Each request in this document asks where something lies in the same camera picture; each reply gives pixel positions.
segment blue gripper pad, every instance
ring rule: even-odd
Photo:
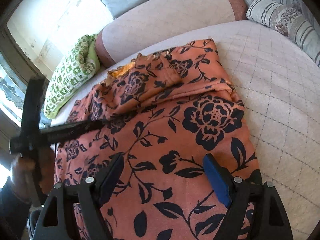
[[[212,154],[204,156],[203,169],[219,202],[228,209],[231,206],[232,195],[235,191],[232,175],[226,168],[218,164]]]

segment metal screw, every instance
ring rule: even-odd
[[[272,182],[272,181],[267,181],[267,186],[268,186],[268,187],[273,187],[273,186],[274,186],[274,184],[273,184],[273,182]]]
[[[86,182],[86,183],[94,182],[94,177],[87,177],[87,178],[85,179],[85,182]]]
[[[61,182],[57,182],[56,184],[54,184],[54,188],[60,188],[62,186]]]
[[[240,177],[234,177],[233,180],[234,180],[235,183],[241,183],[242,182],[242,178],[240,178]]]

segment green checkered pillow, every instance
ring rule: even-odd
[[[56,67],[45,95],[44,115],[47,118],[55,118],[60,108],[99,70],[96,37],[82,36]]]

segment grid stitching pattern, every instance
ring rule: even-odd
[[[243,98],[263,179],[275,183],[293,234],[306,239],[320,220],[320,69],[269,28],[234,27],[213,37],[220,62]]]

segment floral pattern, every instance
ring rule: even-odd
[[[196,142],[211,151],[223,140],[225,133],[242,127],[244,112],[223,98],[206,95],[193,102],[184,112],[182,125],[196,133]]]
[[[100,209],[114,239],[213,239],[226,209],[204,173],[205,154],[233,176],[262,182],[244,105],[211,39],[134,61],[124,76],[75,103],[69,122],[106,125],[60,145],[55,181],[79,184],[120,153],[124,170]],[[74,210],[80,237],[89,240],[81,206]],[[250,203],[239,239],[246,238],[252,211]]]

